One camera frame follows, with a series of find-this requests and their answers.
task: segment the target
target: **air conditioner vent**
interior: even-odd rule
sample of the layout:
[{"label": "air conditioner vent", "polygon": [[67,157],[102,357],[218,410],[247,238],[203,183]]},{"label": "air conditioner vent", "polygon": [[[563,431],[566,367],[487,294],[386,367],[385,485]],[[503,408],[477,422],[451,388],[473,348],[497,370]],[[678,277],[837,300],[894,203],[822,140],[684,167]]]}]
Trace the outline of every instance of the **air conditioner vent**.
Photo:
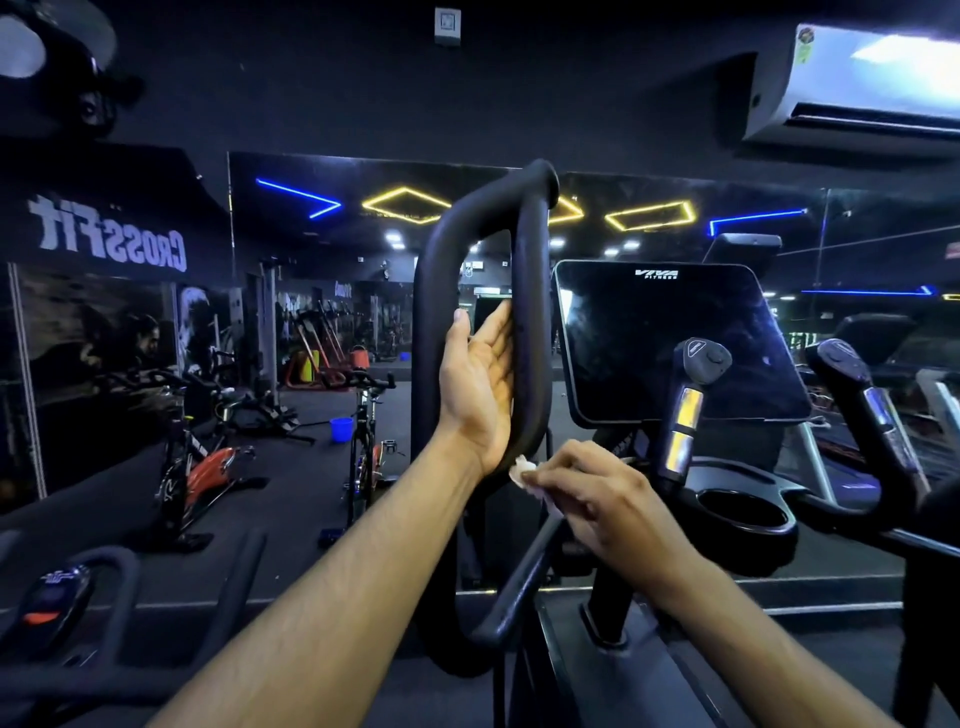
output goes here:
[{"label": "air conditioner vent", "polygon": [[823,104],[797,104],[784,126],[960,141],[957,119]]}]

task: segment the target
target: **black handlebar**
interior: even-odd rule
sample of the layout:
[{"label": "black handlebar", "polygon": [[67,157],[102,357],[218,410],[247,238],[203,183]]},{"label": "black handlebar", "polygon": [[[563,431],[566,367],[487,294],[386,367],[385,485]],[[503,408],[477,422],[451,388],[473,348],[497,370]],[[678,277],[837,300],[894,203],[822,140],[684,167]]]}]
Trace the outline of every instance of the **black handlebar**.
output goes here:
[{"label": "black handlebar", "polygon": [[[516,458],[540,446],[550,417],[553,377],[550,367],[549,236],[547,219],[557,203],[557,173],[539,159],[521,170],[474,190],[437,223],[420,254],[414,275],[414,341],[411,413],[411,459],[433,435],[440,419],[440,366],[446,332],[457,309],[460,267],[477,240],[499,231],[513,238],[514,411],[511,438],[503,461],[477,488],[486,497],[504,482]],[[502,648],[519,609],[500,609],[503,625],[482,644],[468,638],[457,618],[456,536],[447,544],[415,615],[426,653],[443,670],[463,677],[483,674],[493,665],[494,648]],[[522,602],[531,592],[528,579],[509,582],[497,604]]]},{"label": "black handlebar", "polygon": [[375,397],[388,389],[396,389],[394,373],[389,372],[386,380],[375,379],[366,369],[354,369],[347,376],[347,386],[369,390]]},{"label": "black handlebar", "polygon": [[[0,535],[0,554],[15,537]],[[50,699],[91,703],[161,705],[228,641],[239,626],[247,595],[263,555],[267,535],[249,531],[240,543],[230,573],[207,627],[204,642],[186,668],[125,667],[118,664],[140,584],[140,563],[132,551],[102,546],[72,556],[75,566],[108,566],[120,573],[120,588],[92,665],[83,668],[45,665],[0,667],[0,701]]]},{"label": "black handlebar", "polygon": [[872,508],[861,510],[798,490],[784,494],[790,508],[811,528],[827,533],[845,529],[887,531],[904,525],[916,510],[920,464],[884,393],[874,386],[870,368],[853,347],[840,339],[807,347],[804,354],[879,481],[880,498]]}]

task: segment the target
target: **hand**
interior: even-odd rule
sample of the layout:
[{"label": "hand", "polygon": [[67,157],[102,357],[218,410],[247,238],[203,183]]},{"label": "hand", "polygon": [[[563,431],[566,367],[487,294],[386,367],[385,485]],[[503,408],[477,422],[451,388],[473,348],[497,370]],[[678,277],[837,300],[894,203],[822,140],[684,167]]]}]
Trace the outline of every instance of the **hand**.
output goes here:
[{"label": "hand", "polygon": [[513,319],[504,301],[470,338],[470,318],[458,308],[446,334],[440,368],[438,433],[453,434],[479,459],[483,475],[500,463],[510,439],[514,400]]},{"label": "hand", "polygon": [[523,479],[546,490],[577,539],[661,609],[696,588],[708,562],[646,477],[612,452],[568,440]]}]

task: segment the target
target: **tissue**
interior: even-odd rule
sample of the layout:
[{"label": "tissue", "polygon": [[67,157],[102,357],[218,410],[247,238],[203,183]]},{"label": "tissue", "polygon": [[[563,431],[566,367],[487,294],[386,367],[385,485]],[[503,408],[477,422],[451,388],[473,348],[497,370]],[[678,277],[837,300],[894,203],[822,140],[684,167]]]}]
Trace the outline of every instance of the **tissue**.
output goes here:
[{"label": "tissue", "polygon": [[523,479],[520,477],[521,473],[526,471],[534,471],[537,469],[537,463],[532,463],[527,460],[523,455],[520,455],[514,465],[510,468],[510,479],[513,480],[516,485],[525,490],[531,496],[535,497],[537,500],[541,500],[544,505],[546,505],[547,513],[551,516],[557,516],[558,518],[563,518],[564,513],[557,507],[557,504],[553,502],[553,498],[550,497],[542,488],[536,488],[531,485],[527,485],[523,482]]}]

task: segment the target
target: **ceiling light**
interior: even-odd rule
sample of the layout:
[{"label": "ceiling light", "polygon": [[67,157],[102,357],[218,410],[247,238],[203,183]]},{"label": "ceiling light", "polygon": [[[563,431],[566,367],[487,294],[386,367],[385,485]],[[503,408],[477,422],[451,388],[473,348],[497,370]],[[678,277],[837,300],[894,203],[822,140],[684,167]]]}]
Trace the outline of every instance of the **ceiling light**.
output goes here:
[{"label": "ceiling light", "polygon": [[[645,215],[648,212],[656,212],[659,209],[677,209],[677,219],[668,220],[665,223],[638,223],[636,225],[631,225],[627,227],[619,218],[625,217],[627,215]],[[697,213],[693,209],[693,205],[689,200],[678,200],[673,203],[662,203],[661,205],[648,205],[646,207],[633,207],[631,209],[621,209],[618,212],[608,212],[604,215],[604,220],[620,232],[630,232],[630,231],[649,231],[656,230],[657,228],[670,228],[676,225],[689,225],[697,219]]]},{"label": "ceiling light", "polygon": [[308,217],[311,220],[316,220],[321,215],[326,215],[328,212],[333,212],[333,210],[343,207],[343,204],[338,203],[336,200],[328,200],[326,197],[321,197],[320,195],[314,195],[309,192],[304,192],[301,189],[294,189],[293,187],[285,187],[284,185],[277,184],[276,182],[267,182],[266,180],[261,180],[260,178],[256,178],[256,183],[261,184],[264,187],[277,189],[280,192],[286,192],[287,194],[290,194],[290,195],[297,195],[298,197],[306,197],[310,200],[318,200],[322,203],[325,203],[326,207],[319,209],[316,212],[313,212],[310,215],[308,215]]},{"label": "ceiling light", "polygon": [[933,296],[936,290],[932,285],[922,285],[916,291],[846,291],[846,290],[816,290],[801,291],[801,293],[829,293],[841,296]]},{"label": "ceiling light", "polygon": [[395,217],[397,220],[406,220],[408,223],[414,223],[414,225],[429,225],[430,223],[435,223],[440,220],[440,215],[417,217],[415,215],[394,212],[383,206],[384,204],[389,203],[390,201],[399,197],[403,197],[404,195],[416,197],[418,200],[424,200],[431,205],[439,207],[441,210],[445,210],[450,207],[450,203],[446,200],[440,200],[436,197],[426,194],[425,192],[420,192],[417,189],[413,189],[412,187],[396,187],[395,189],[384,192],[382,195],[377,195],[376,197],[371,197],[368,200],[364,200],[362,203],[360,203],[360,206],[363,209],[368,209],[372,212],[378,212],[379,214],[386,215],[387,217]]},{"label": "ceiling light", "polygon": [[547,218],[547,225],[557,225],[559,223],[572,223],[574,220],[581,220],[584,212],[576,206],[572,200],[561,195],[557,199],[557,206],[550,212]]},{"label": "ceiling light", "polygon": [[713,237],[717,233],[717,228],[724,223],[736,223],[743,220],[763,220],[769,217],[794,217],[796,215],[806,215],[806,208],[785,209],[781,210],[780,212],[758,212],[756,215],[740,215],[739,217],[718,217],[714,220],[710,220],[708,228],[710,231],[710,237]]}]

